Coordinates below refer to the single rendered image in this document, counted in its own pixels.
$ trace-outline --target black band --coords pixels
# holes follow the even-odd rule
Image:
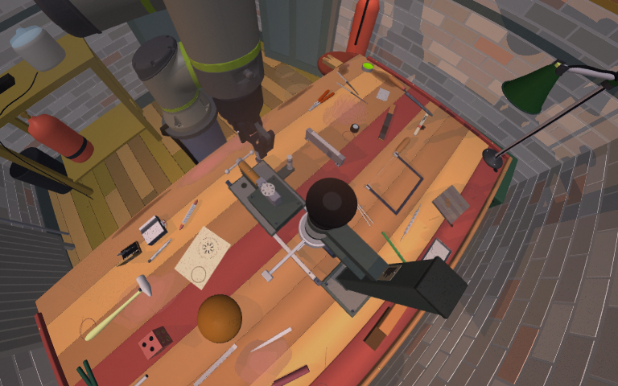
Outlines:
[[[84,141],[81,143],[81,148],[74,155],[68,156],[67,159],[77,158],[81,156],[82,153],[84,153],[84,150],[86,150],[86,146],[88,145],[88,140],[84,137],[82,138],[84,139]]]

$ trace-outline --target red cylinder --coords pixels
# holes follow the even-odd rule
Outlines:
[[[35,140],[71,161],[82,163],[93,155],[93,144],[56,117],[41,114],[31,117],[28,124],[28,133]]]
[[[345,51],[360,55],[367,53],[369,40],[371,39],[379,12],[379,0],[358,0],[356,11],[354,12],[354,20],[352,21],[352,29],[350,30],[348,48]]]

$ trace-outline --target red dice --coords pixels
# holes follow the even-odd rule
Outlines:
[[[170,335],[165,331],[165,327],[152,330],[146,337],[139,341],[139,348],[150,359],[161,352],[165,347],[171,345]]]

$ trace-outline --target black knob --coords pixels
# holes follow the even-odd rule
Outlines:
[[[340,179],[321,179],[307,192],[309,220],[319,228],[343,227],[356,214],[358,201],[354,190]]]

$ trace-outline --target brick wall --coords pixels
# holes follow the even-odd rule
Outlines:
[[[342,0],[335,49],[345,51],[356,1]],[[534,116],[501,85],[550,64],[618,70],[618,15],[588,0],[384,0],[368,54],[411,80],[501,146],[595,86],[562,76]],[[618,138],[618,103],[604,92],[513,148],[513,183]]]
[[[0,22],[34,4],[16,0],[14,1],[16,11],[6,12],[4,9],[5,2],[10,3],[10,0],[0,2],[0,9],[5,11],[0,13]],[[25,19],[19,24],[19,27],[32,25],[43,27],[55,39],[66,35],[43,12]],[[11,27],[0,33],[0,74],[9,72],[11,67],[21,61],[21,58],[13,51],[9,43],[17,27]],[[86,38],[86,42],[134,99],[147,92],[146,87],[130,66],[139,43],[126,24],[110,28],[99,35],[90,36]],[[80,132],[118,103],[119,100],[98,76],[94,75],[92,70],[88,70],[44,97],[27,111],[30,115],[44,113],[53,115],[75,131]],[[11,124],[0,127],[0,141],[8,148],[18,152],[34,146],[54,158],[58,156],[54,150],[41,145],[31,135]],[[29,184],[13,180],[9,175],[9,166],[10,162],[0,158],[0,217],[43,225],[35,190]],[[30,194],[34,199],[32,205],[30,205]]]

